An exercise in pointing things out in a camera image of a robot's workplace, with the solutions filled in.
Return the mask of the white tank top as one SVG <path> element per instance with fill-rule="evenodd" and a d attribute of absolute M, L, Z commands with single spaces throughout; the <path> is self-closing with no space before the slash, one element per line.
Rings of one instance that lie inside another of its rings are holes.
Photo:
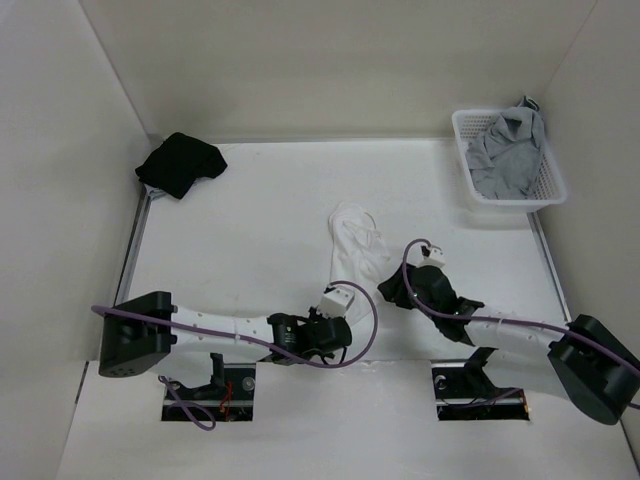
<path fill-rule="evenodd" d="M 360 205 L 340 203 L 328 220 L 332 238 L 330 280 L 353 282 L 367 291 L 375 305 L 378 285 L 391 266 L 391 256 L 374 218 Z"/>

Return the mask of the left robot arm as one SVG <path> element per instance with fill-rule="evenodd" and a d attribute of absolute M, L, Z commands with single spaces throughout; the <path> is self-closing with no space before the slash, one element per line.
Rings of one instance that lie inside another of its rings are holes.
<path fill-rule="evenodd" d="M 151 292 L 103 314 L 99 374 L 127 378 L 152 371 L 214 398 L 225 377 L 217 362 L 289 366 L 349 347 L 346 316 L 353 302 L 353 291 L 329 287 L 306 317 L 247 318 L 191 310 L 175 305 L 169 292 Z"/>

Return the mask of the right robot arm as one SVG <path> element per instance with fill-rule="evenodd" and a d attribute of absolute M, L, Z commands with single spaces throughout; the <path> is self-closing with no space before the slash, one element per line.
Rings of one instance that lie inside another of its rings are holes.
<path fill-rule="evenodd" d="M 638 358 L 592 316 L 564 327 L 482 316 L 484 303 L 458 295 L 434 265 L 402 265 L 377 289 L 399 308 L 420 310 L 447 340 L 473 348 L 463 380 L 475 395 L 535 390 L 614 425 L 639 391 Z"/>

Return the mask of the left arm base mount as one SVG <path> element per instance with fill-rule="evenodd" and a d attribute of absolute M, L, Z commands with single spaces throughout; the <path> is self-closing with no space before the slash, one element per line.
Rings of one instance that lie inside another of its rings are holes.
<path fill-rule="evenodd" d="M 218 423 L 252 421 L 256 364 L 227 363 L 221 354 L 210 354 L 204 367 L 204 377 L 189 384 L 159 377 L 165 388 L 161 420 L 190 422 L 205 431 Z"/>

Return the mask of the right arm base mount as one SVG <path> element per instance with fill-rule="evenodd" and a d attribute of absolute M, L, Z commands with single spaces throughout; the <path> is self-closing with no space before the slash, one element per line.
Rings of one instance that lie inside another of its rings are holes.
<path fill-rule="evenodd" d="M 437 417 L 441 421 L 528 421 L 520 389 L 495 386 L 484 371 L 494 349 L 478 348 L 467 359 L 431 364 Z"/>

